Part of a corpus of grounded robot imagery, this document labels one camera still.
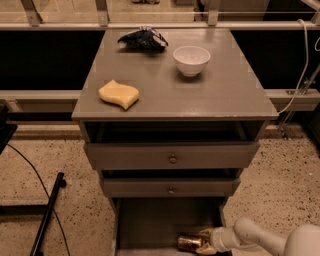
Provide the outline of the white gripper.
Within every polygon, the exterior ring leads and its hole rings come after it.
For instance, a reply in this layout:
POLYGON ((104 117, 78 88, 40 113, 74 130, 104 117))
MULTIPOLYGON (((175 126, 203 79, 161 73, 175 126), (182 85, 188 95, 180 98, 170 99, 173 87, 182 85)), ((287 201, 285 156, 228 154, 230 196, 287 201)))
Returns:
POLYGON ((237 237, 232 227, 206 228, 198 232, 201 237, 209 238, 209 243, 205 243, 196 250, 196 253, 203 256, 215 255, 218 252, 227 252, 237 245, 237 237))

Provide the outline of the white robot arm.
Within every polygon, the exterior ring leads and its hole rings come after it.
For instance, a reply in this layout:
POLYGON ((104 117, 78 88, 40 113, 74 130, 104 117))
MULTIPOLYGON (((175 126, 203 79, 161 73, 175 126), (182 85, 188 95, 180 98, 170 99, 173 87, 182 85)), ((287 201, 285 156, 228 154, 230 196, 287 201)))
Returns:
POLYGON ((320 256, 320 227, 313 224, 300 225, 282 238, 248 218, 240 218, 232 227, 205 229, 200 234, 205 237, 196 250, 200 255, 260 247, 271 256, 320 256))

